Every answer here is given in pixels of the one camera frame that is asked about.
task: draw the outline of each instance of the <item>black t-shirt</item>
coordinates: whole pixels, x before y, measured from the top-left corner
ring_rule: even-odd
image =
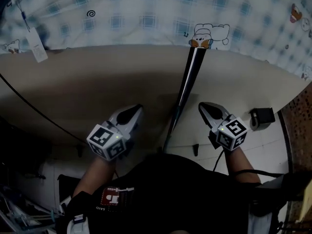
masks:
[[[85,214],[91,234],[242,234],[247,233],[249,188],[189,159],[155,155],[93,195],[75,196],[63,225]]]

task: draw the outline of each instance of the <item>cartoon print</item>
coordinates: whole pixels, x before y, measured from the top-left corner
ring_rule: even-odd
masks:
[[[312,78],[312,67],[306,65],[303,68],[301,78],[304,80],[307,80],[308,78],[311,79]]]
[[[302,18],[302,12],[299,11],[298,7],[293,3],[292,4],[292,14],[291,14],[291,22],[297,22]]]
[[[189,44],[192,47],[203,47],[206,49],[211,49],[212,44],[227,45],[229,43],[230,26],[228,24],[221,24],[218,26],[213,26],[210,23],[207,24],[197,24],[194,28],[194,36]]]
[[[7,51],[9,51],[12,54],[22,53],[22,51],[20,50],[20,40],[15,40],[11,42],[10,44],[5,44],[3,46]]]
[[[303,18],[301,21],[301,28],[303,31],[308,31],[310,29],[310,21],[307,18]]]

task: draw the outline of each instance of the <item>blue checkered tablecloth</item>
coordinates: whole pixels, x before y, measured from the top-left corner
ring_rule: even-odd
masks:
[[[19,7],[48,49],[194,46],[312,78],[312,0],[11,0],[2,14],[0,53],[29,50]]]

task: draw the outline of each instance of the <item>black pole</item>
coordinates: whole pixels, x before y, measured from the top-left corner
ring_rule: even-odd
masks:
[[[171,118],[169,130],[167,133],[167,137],[162,148],[163,152],[166,152],[171,134],[175,129],[175,126],[182,114],[184,106],[189,98],[193,85],[195,83],[198,71],[201,67],[203,62],[204,56],[206,53],[206,49],[199,49],[199,48],[190,48],[189,56],[186,62],[186,67],[180,87],[180,91],[175,103],[175,109],[173,116]]]

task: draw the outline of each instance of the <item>human arm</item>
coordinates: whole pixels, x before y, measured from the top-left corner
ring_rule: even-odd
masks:
[[[241,170],[254,169],[240,147],[231,152],[225,150],[225,160],[230,175]],[[239,174],[235,176],[235,180],[241,183],[261,183],[259,176],[252,173]]]
[[[116,160],[108,162],[96,157],[76,187],[73,197],[84,191],[93,194],[101,185],[111,181],[116,168]]]

